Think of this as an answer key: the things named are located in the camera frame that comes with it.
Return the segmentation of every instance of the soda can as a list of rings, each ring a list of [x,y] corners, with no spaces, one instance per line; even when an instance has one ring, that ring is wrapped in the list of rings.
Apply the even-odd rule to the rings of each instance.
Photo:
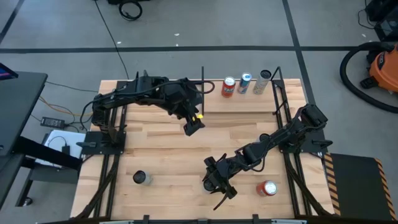
[[[235,84],[236,82],[233,77],[226,77],[223,81],[221,95],[223,95],[223,97],[231,97],[235,90]]]
[[[259,78],[256,81],[256,84],[253,88],[253,93],[257,95],[261,95],[266,88],[269,79],[271,78],[271,72],[268,70],[261,71]]]
[[[242,74],[241,81],[239,82],[238,93],[245,94],[248,90],[249,84],[251,81],[251,74],[245,72]]]
[[[133,175],[132,179],[136,184],[142,185],[150,185],[150,183],[152,182],[152,176],[142,170],[137,171]]]
[[[256,187],[257,194],[260,196],[273,196],[276,194],[278,191],[278,188],[275,184],[275,182],[271,180],[266,180],[264,182],[261,182],[260,184],[257,185]]]

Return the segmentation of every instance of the black desk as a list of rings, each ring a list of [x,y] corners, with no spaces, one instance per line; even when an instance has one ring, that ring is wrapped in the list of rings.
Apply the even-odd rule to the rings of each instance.
[[[18,72],[19,78],[0,81],[0,208],[21,166],[33,169],[31,156],[79,170],[81,160],[21,137],[44,88],[47,74]]]

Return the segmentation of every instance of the power adapter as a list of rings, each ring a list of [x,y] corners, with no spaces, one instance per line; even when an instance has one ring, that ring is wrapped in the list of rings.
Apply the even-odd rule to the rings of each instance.
[[[66,155],[70,155],[70,146],[62,146],[62,152]]]
[[[43,117],[40,125],[50,128],[64,129],[65,120]]]

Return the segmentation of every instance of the laptop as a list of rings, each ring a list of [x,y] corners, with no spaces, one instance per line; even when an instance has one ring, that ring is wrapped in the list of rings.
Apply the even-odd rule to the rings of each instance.
[[[0,63],[0,80],[7,80],[10,78],[18,78],[18,74]]]

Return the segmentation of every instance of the yellow and black caution stripe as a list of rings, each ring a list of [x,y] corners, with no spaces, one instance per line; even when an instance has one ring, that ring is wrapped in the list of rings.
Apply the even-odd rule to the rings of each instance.
[[[392,200],[391,200],[391,196],[390,196],[390,191],[388,190],[388,186],[387,186],[386,175],[384,174],[383,166],[381,165],[381,160],[380,159],[376,159],[376,158],[375,158],[375,160],[376,160],[377,166],[379,168],[381,182],[383,184],[383,189],[384,189],[384,193],[386,195],[388,207],[390,208],[391,217],[392,217],[393,220],[397,220],[397,216],[396,216],[396,213],[394,211],[394,207],[392,206]]]
[[[326,177],[328,180],[331,202],[333,204],[333,208],[335,209],[335,213],[337,215],[341,215],[340,205],[338,203],[338,196],[337,196],[335,171],[333,169],[333,159],[331,159],[330,153],[326,153],[324,159],[325,159]]]

